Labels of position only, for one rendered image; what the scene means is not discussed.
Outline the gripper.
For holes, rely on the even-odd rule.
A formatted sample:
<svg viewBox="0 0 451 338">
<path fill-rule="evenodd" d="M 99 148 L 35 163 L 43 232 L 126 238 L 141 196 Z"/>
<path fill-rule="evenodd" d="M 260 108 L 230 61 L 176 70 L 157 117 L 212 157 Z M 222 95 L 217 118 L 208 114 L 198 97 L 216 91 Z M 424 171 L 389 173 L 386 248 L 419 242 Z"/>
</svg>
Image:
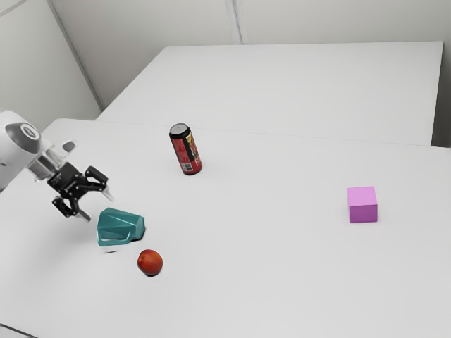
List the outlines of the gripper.
<svg viewBox="0 0 451 338">
<path fill-rule="evenodd" d="M 56 196 L 52 204 L 66 218 L 81 218 L 86 222 L 90 216 L 79 205 L 78 199 L 88 192 L 101 192 L 109 201 L 113 195 L 109 191 L 108 177 L 94 166 L 89 166 L 82 174 L 70 163 L 65 163 L 47 184 L 60 196 Z"/>
</svg>

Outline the teal faceted mug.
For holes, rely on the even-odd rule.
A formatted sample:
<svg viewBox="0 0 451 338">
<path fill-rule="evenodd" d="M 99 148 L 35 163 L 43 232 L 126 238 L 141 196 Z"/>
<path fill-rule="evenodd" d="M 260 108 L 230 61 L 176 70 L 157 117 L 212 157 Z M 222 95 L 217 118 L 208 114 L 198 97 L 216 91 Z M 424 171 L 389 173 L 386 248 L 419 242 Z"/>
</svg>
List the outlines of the teal faceted mug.
<svg viewBox="0 0 451 338">
<path fill-rule="evenodd" d="M 145 230 L 144 217 L 114 208 L 106 208 L 99 214 L 97 244 L 99 246 L 125 245 L 141 240 Z"/>
</svg>

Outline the red apple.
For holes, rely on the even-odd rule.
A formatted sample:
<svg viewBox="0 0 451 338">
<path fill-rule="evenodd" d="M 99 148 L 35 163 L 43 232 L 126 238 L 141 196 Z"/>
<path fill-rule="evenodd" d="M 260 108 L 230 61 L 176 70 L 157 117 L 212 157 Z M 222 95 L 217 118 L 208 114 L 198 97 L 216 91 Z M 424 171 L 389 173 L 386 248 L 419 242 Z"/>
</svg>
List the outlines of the red apple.
<svg viewBox="0 0 451 338">
<path fill-rule="evenodd" d="M 163 259 L 157 251 L 145 249 L 138 256 L 137 267 L 145 275 L 158 275 L 163 267 Z"/>
</svg>

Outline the red and black can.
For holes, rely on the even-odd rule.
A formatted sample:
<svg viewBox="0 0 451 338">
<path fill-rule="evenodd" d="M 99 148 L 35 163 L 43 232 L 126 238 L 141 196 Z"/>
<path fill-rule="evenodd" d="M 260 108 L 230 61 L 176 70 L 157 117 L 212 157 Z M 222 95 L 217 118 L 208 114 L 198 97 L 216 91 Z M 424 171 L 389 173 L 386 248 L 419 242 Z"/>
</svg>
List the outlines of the red and black can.
<svg viewBox="0 0 451 338">
<path fill-rule="evenodd" d="M 192 131 L 185 123 L 170 128 L 169 137 L 179 165 L 185 175 L 195 175 L 202 169 L 202 161 Z"/>
</svg>

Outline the pink cube block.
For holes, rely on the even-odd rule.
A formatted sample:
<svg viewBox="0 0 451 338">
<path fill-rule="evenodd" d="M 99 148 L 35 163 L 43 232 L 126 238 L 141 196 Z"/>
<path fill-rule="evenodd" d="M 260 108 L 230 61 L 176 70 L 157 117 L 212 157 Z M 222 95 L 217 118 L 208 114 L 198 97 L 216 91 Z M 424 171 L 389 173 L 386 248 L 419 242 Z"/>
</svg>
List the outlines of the pink cube block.
<svg viewBox="0 0 451 338">
<path fill-rule="evenodd" d="M 378 202 L 374 186 L 348 187 L 347 206 L 350 223 L 378 221 Z"/>
</svg>

